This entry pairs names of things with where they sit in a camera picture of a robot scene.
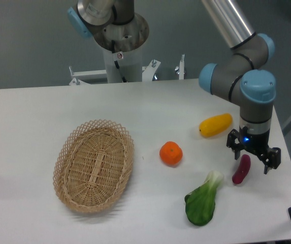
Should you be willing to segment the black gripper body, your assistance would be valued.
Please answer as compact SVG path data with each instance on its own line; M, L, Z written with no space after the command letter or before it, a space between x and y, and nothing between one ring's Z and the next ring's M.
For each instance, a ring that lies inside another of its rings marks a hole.
M253 123L240 118L239 123L239 144L236 155L245 150L256 156L268 156L273 150L268 146L271 119Z

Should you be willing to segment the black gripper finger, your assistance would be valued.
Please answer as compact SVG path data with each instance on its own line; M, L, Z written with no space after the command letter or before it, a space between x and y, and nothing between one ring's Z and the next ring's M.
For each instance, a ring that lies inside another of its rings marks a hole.
M234 159L237 160L240 157L241 151L244 150L244 145L240 138L240 132L236 129L232 129L227 136L226 146L234 153Z
M281 149L278 147L264 148L258 158L264 164L264 174L267 174L271 169L277 169L281 163Z

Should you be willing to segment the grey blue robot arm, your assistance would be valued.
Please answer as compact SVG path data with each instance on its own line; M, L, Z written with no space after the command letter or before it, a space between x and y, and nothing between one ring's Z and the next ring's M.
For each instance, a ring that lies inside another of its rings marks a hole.
M205 65L199 74L199 86L239 106L239 128L227 138L227 147L235 157L245 150L264 163L265 172L276 169L281 150L268 145L276 80L262 70L275 52L274 42L254 31L236 1L203 1L203 5L232 57L224 65ZM78 1L68 9L67 16L76 32L93 38L102 48L109 83L152 80L140 61L149 27L135 12L133 1Z

